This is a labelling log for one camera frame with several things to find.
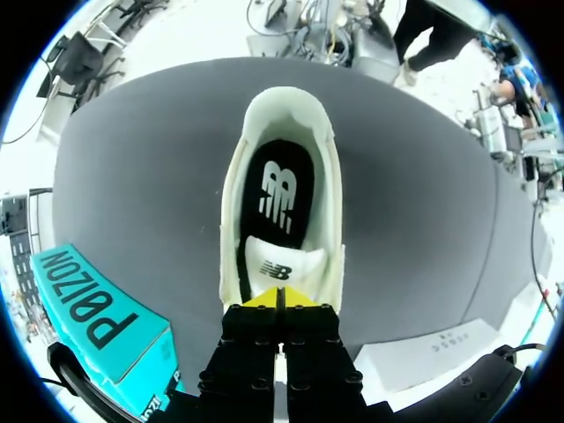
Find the black insole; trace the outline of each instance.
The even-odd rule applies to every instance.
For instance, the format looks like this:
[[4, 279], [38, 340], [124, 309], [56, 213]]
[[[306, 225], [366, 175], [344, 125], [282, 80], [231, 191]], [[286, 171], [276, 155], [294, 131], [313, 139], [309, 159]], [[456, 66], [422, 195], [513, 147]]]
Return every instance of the black insole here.
[[301, 145], [277, 139], [256, 149], [241, 202], [241, 242], [237, 266], [243, 302], [251, 299], [245, 243], [255, 236], [271, 244], [299, 249], [308, 230], [315, 171]]

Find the gray surface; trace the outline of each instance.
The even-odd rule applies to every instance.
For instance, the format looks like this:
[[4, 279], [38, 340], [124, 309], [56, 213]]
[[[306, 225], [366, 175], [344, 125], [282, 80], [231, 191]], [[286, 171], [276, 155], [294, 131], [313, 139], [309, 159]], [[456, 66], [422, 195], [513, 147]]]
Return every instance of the gray surface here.
[[63, 134], [54, 189], [57, 241], [172, 321], [188, 388], [196, 392], [220, 333], [223, 180], [247, 105], [273, 85], [309, 90], [333, 121], [350, 351], [475, 317], [499, 328], [532, 277], [531, 205], [474, 138], [351, 70], [263, 58], [194, 63], [81, 108]]

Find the shoe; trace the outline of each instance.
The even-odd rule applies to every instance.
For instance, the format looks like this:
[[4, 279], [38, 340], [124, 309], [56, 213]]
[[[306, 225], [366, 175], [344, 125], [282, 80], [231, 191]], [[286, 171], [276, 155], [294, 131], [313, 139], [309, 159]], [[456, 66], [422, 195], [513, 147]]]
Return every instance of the shoe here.
[[341, 307], [343, 194], [333, 129], [301, 89], [259, 93], [221, 198], [219, 297], [225, 311], [274, 286]]
[[402, 73], [407, 85], [415, 86], [417, 84], [417, 76], [419, 73], [409, 67], [409, 60], [404, 61], [404, 64], [402, 65]]

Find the desk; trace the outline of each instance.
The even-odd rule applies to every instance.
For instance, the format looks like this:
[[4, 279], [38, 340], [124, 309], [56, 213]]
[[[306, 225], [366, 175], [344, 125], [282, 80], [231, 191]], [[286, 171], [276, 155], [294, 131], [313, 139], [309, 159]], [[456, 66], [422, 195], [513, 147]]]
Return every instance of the desk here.
[[[340, 334], [351, 356], [476, 318], [498, 330], [531, 282], [531, 204], [471, 135], [348, 69], [273, 58], [191, 63], [120, 85], [75, 114], [53, 198], [57, 241], [172, 322], [188, 391], [197, 392], [221, 334], [225, 172], [250, 100], [274, 85], [312, 92], [333, 122], [347, 248]], [[410, 124], [395, 124], [398, 110]], [[537, 229], [545, 274], [550, 246]]]

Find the shoebox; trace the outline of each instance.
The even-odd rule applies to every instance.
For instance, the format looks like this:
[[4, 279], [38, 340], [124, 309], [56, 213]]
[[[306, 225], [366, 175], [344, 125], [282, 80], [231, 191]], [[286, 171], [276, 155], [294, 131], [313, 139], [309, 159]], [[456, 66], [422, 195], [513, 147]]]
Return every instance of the shoebox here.
[[32, 256], [43, 305], [61, 342], [102, 393], [146, 421], [184, 391], [170, 322], [129, 297], [70, 244]]

